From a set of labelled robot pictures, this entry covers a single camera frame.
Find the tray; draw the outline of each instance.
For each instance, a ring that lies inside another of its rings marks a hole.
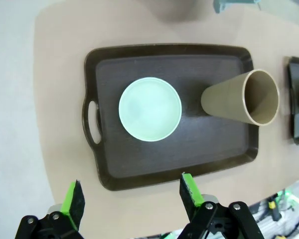
[[[291,130],[295,144],[299,144],[299,58],[292,57],[288,64],[292,108]]]
[[[184,171],[201,175],[253,161],[258,153],[257,126],[208,116],[200,105],[204,89],[253,70],[241,47],[161,44],[93,50],[85,61],[86,96],[83,129],[102,185],[109,190],[177,180]],[[182,102],[182,118],[172,135],[158,142],[133,138],[118,113],[124,89],[133,81],[158,77],[169,82]],[[96,144],[88,123],[88,106],[102,136]]]

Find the table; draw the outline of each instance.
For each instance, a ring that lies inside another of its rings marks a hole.
[[[270,72],[281,94],[276,120],[260,129],[252,163],[203,175],[205,194],[227,206],[252,204],[299,179],[299,146],[290,134],[285,65],[299,57],[299,26],[242,5],[215,14],[212,0],[68,0],[41,12],[35,23],[34,97],[46,172],[56,202],[81,180],[85,238],[131,238],[184,227],[188,218],[179,182],[111,192],[98,180],[81,110],[84,59],[93,49],[142,43],[206,43],[246,47],[255,69]]]

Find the beige cup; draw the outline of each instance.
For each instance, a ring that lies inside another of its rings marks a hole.
[[[208,87],[201,96],[201,105],[208,114],[258,126],[275,119],[279,101],[274,79],[263,70],[253,70]]]

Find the paper cup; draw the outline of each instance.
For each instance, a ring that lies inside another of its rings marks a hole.
[[[253,70],[208,87],[201,96],[201,105],[210,115],[264,126],[275,119],[279,98],[270,74]]]

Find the bowl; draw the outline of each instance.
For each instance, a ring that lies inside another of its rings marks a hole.
[[[171,135],[181,118],[181,101],[166,81],[145,77],[131,83],[119,103],[123,127],[133,137],[147,142]]]

